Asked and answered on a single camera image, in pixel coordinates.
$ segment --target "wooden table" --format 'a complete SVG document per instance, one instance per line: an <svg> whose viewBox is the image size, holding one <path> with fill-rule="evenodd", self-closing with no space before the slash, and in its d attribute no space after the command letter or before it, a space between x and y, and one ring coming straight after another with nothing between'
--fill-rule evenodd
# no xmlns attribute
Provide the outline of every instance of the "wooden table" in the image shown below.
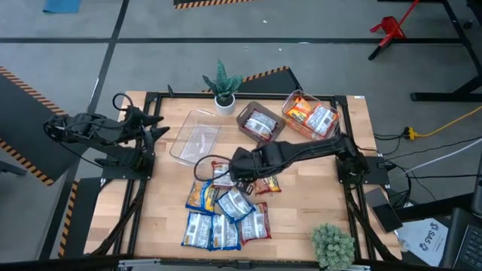
<svg viewBox="0 0 482 271"><path fill-rule="evenodd" d="M136 91L127 94L132 98L135 106L142 109L146 92ZM355 96L347 96L347 99L356 144L362 148L375 149L365 99ZM235 113L229 117L222 117L223 124L213 154L231 157L237 147L248 150L255 148L255 142L238 130L235 120L238 113L249 102L249 100L237 99ZM280 114L283 101L264 100L262 103L271 111ZM314 261L316 259L309 238L314 227L330 223L349 233L346 203L343 188L338 182L335 158L323 157L295 163L279 174L281 193L261 196L253 194L249 197L253 203L267 202L272 239L248 242L241 251L207 251L181 247L189 212L185 208L185 203L194 177L192 168L176 162L170 156L169 150L188 112L193 109L215 112L214 102L211 99L164 98L162 100L160 115L165 118L160 125L170 126L171 130L155 145L156 162L145 192L135 256ZM298 143L306 142L308 139L286 127L277 140ZM370 154L369 151L365 152L365 155L375 155L375 153ZM364 189L368 191L376 187L365 185ZM114 180L100 193L84 249L86 253L97 248L117 223L125 189L125 180ZM389 250L396 257L401 258L396 236L392 233L385 234L373 212L370 209L368 212L375 232ZM127 250L129 234L130 225L127 225L121 252ZM365 236L359 225L358 235L361 255L363 258L368 258Z"/></svg>

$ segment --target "snack package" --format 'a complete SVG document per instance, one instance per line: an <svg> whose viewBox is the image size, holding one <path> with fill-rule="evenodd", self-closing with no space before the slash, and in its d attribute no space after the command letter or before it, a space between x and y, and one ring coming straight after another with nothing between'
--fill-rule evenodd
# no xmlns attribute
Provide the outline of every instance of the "snack package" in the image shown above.
<svg viewBox="0 0 482 271"><path fill-rule="evenodd" d="M281 192L281 188L279 188L278 184L278 178L275 175L255 181L255 195L261 195L269 192Z"/></svg>
<svg viewBox="0 0 482 271"><path fill-rule="evenodd" d="M242 220L255 210L255 207L235 187L224 193L218 199L218 204L231 223Z"/></svg>
<svg viewBox="0 0 482 271"><path fill-rule="evenodd" d="M219 175L229 170L229 164L226 164L226 163L218 163L218 162L212 161L211 166L213 171L212 173L213 178L216 178ZM229 173L227 173L226 175L220 178L216 178L212 180L212 185L214 185L214 187L229 189L234 186L234 182L231 181L231 176Z"/></svg>
<svg viewBox="0 0 482 271"><path fill-rule="evenodd" d="M276 121L267 115L254 110L244 127L263 140L269 140L276 127Z"/></svg>
<svg viewBox="0 0 482 271"><path fill-rule="evenodd" d="M243 245L253 239L271 239L268 205L263 202L255 204L255 208L255 212L246 216L239 223L239 234Z"/></svg>
<svg viewBox="0 0 482 271"><path fill-rule="evenodd" d="M225 215L214 215L211 228L211 250L241 250L238 228Z"/></svg>
<svg viewBox="0 0 482 271"><path fill-rule="evenodd" d="M212 185L212 181L194 180L191 193L189 193L186 208L207 214L214 214L214 204L219 189Z"/></svg>
<svg viewBox="0 0 482 271"><path fill-rule="evenodd" d="M182 246L209 249L212 216L189 212L188 227Z"/></svg>
<svg viewBox="0 0 482 271"><path fill-rule="evenodd" d="M295 102L294 106L286 114L297 122L303 123L312 109L311 105L301 97L297 97Z"/></svg>
<svg viewBox="0 0 482 271"><path fill-rule="evenodd" d="M326 133L331 129L334 121L337 119L337 113L323 105L318 105L305 120L304 124L325 137Z"/></svg>

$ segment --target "gray floor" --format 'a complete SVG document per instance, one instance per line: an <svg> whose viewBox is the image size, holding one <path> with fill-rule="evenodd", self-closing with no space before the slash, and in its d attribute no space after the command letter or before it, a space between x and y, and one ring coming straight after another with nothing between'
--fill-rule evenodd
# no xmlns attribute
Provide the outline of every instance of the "gray floor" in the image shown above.
<svg viewBox="0 0 482 271"><path fill-rule="evenodd" d="M44 0L0 2L0 37L107 38L112 34L121 0L83 0L78 14L44 14ZM474 16L463 1L451 1L462 22ZM124 38L164 37L305 37L373 38L368 29L387 15L400 17L409 4L348 0L264 0L252 3L175 11L171 1L131 1L120 31ZM441 5L420 5L403 27L410 37L456 37ZM482 28L466 31L482 57ZM0 44L0 65L10 69L70 114L85 111L96 84L106 44ZM115 93L127 90L175 91L205 89L201 75L213 75L222 59L228 73L252 75L289 65L309 93L365 96L375 132L399 133L405 126L428 132L476 108L477 103L410 101L413 91L449 92L475 75L459 45L396 44L368 62L374 49L367 44L119 44L108 70L97 112L117 117L111 106ZM397 154L479 136L482 112L427 139L401 143ZM396 142L378 142L391 151ZM475 173L482 145L416 171L417 175ZM397 160L416 166L460 146ZM89 151L85 157L100 154ZM2 154L2 159L9 157ZM99 170L82 163L78 177ZM31 176L2 177L0 186L0 262L37 257L60 183L44 187ZM406 188L391 173L396 190ZM421 181L437 199L471 192L473 178ZM418 184L412 200L433 200Z"/></svg>

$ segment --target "clear plastic container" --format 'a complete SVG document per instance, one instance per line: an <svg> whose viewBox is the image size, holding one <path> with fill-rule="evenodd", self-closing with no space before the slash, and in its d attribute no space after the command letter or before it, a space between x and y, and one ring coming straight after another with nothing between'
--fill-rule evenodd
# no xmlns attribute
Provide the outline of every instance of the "clear plastic container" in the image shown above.
<svg viewBox="0 0 482 271"><path fill-rule="evenodd" d="M282 116L288 126L310 139L328 139L340 128L337 109L301 90L285 100Z"/></svg>
<svg viewBox="0 0 482 271"><path fill-rule="evenodd" d="M180 163L194 166L211 153L221 124L221 118L211 112L190 111L169 153Z"/></svg>

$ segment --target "green plant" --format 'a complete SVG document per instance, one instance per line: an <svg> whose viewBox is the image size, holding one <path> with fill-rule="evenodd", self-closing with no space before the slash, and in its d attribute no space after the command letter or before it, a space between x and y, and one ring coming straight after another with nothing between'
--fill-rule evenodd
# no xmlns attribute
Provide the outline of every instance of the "green plant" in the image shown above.
<svg viewBox="0 0 482 271"><path fill-rule="evenodd" d="M313 229L311 243L321 268L346 269L355 259L355 240L340 228L322 224Z"/></svg>
<svg viewBox="0 0 482 271"><path fill-rule="evenodd" d="M218 60L218 74L216 76L216 81L211 81L207 76L203 75L203 79L212 92L218 97L222 102L226 102L227 98L233 94L234 91L243 82L242 75L233 76L228 78L226 76L226 69L224 68L223 62Z"/></svg>

